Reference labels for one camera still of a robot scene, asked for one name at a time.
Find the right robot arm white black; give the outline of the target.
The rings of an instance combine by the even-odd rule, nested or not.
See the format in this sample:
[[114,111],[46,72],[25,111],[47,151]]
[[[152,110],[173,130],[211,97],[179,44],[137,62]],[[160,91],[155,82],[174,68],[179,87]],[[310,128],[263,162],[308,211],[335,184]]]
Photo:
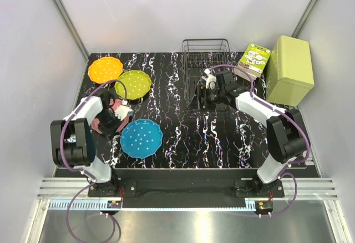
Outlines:
[[270,195],[285,170],[294,163],[304,162],[310,154],[310,141],[301,113],[261,99],[253,92],[253,87],[239,84],[230,70],[214,74],[212,68],[206,68],[188,109],[213,110],[218,104],[243,112],[266,128],[268,156],[239,190],[246,195]]

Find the blue dotted plate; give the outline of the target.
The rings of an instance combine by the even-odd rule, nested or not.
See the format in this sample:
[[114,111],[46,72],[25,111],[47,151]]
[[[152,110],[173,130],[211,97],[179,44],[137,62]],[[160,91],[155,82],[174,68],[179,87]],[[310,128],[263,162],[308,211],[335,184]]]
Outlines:
[[150,119],[130,122],[121,132],[123,153],[131,158],[145,159],[154,155],[163,144],[160,126]]

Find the black wire dish rack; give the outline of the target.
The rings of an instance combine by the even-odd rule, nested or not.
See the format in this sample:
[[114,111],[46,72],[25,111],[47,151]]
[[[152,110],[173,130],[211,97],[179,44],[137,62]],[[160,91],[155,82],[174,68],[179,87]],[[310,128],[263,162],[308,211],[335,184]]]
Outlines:
[[206,68],[227,64],[230,46],[225,38],[184,39],[182,41],[182,72],[184,81],[184,98],[189,112],[208,109],[200,103],[198,95],[205,87]]

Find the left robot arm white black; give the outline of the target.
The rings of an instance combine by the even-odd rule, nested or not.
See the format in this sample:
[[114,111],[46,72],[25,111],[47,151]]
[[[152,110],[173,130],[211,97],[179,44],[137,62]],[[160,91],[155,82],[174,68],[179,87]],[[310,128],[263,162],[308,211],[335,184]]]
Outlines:
[[97,157],[91,124],[98,121],[97,129],[103,135],[114,136],[127,125],[132,113],[126,99],[115,100],[105,90],[82,98],[67,117],[50,124],[55,165],[81,173],[91,188],[105,196],[123,195],[115,170]]

